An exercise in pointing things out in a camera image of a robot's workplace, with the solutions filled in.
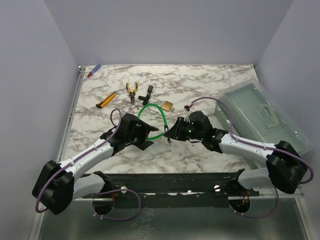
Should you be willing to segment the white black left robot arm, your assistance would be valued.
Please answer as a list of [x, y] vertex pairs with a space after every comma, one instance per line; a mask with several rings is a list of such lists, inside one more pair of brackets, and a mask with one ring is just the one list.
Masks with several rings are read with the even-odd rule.
[[58, 215], [73, 200], [97, 194], [104, 198], [110, 194], [111, 185], [102, 173], [85, 173], [98, 163], [113, 157], [127, 146], [133, 145], [144, 151], [153, 144], [149, 141], [150, 132], [158, 131], [137, 116], [126, 113], [116, 126], [103, 133], [90, 147], [61, 162], [48, 161], [42, 168], [33, 187], [32, 195], [36, 199], [35, 210], [45, 210]]

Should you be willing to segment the brass padlock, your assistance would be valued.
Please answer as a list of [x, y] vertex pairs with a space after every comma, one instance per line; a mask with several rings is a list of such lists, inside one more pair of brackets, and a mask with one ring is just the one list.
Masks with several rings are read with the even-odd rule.
[[[154, 106], [155, 107], [155, 103], [153, 102], [150, 102], [150, 101], [146, 101], [144, 100], [142, 102], [142, 105], [143, 107], [141, 108], [141, 110], [147, 108], [147, 107], [152, 107]], [[166, 111], [166, 112], [169, 112], [173, 107], [173, 103], [172, 102], [169, 102], [169, 101], [165, 101], [161, 106], [160, 106], [160, 109], [163, 110], [163, 111]]]

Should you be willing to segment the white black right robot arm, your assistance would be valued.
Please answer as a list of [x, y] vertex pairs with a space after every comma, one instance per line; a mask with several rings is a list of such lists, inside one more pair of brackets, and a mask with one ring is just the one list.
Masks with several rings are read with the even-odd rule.
[[241, 171], [230, 183], [230, 191], [236, 196], [257, 187], [275, 187], [293, 194], [307, 172], [307, 165], [290, 143], [283, 140], [264, 143], [234, 136], [214, 128], [202, 111], [179, 117], [173, 127], [165, 131], [164, 137], [182, 142], [197, 140], [209, 151], [240, 156], [260, 164], [261, 168]]

